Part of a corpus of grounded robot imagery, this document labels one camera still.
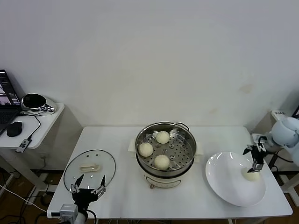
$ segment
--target glass lid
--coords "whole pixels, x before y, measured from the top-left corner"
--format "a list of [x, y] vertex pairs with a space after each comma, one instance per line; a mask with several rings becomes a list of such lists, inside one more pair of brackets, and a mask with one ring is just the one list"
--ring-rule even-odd
[[67, 166], [64, 173], [64, 185], [68, 191], [71, 184], [84, 174], [79, 188], [96, 189], [105, 175], [106, 186], [115, 174], [115, 160], [113, 156], [103, 150], [90, 150], [78, 155]]

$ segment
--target white plate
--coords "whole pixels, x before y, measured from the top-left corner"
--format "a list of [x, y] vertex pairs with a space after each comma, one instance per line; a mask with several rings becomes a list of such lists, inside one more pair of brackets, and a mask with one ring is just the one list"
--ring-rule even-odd
[[245, 156], [231, 152], [217, 153], [206, 163], [206, 178], [211, 188], [225, 201], [241, 207], [261, 202], [266, 193], [262, 175], [255, 182], [246, 180], [241, 170], [250, 168]]

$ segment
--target computer mouse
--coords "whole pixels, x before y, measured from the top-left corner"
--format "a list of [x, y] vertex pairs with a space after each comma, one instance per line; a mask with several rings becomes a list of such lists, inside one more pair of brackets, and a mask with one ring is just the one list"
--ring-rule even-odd
[[6, 131], [7, 131], [8, 137], [14, 137], [14, 136], [21, 134], [22, 122], [19, 121], [19, 122], [14, 122], [14, 123], [10, 124], [9, 126], [7, 126]]

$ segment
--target laptop screen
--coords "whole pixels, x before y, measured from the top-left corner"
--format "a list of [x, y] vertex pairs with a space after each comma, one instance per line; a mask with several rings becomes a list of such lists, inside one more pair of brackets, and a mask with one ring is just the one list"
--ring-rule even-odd
[[0, 70], [0, 106], [3, 105], [20, 105], [20, 102], [5, 70]]

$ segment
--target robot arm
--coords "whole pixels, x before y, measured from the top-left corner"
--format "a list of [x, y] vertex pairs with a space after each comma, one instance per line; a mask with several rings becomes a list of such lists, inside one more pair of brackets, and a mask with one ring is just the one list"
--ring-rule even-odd
[[71, 195], [74, 204], [64, 204], [60, 211], [60, 219], [70, 224], [84, 224], [87, 221], [88, 206], [91, 202], [97, 201], [106, 192], [105, 175], [101, 184], [96, 189], [79, 188], [84, 174], [71, 185]]
[[258, 143], [247, 145], [244, 154], [251, 152], [253, 158], [252, 168], [248, 172], [259, 172], [264, 164], [264, 157], [274, 154], [282, 148], [286, 149], [294, 163], [299, 166], [299, 120], [286, 118], [276, 122], [271, 132], [260, 137]]
[[272, 140], [286, 149], [299, 166], [299, 120], [286, 118], [276, 122], [271, 131]]

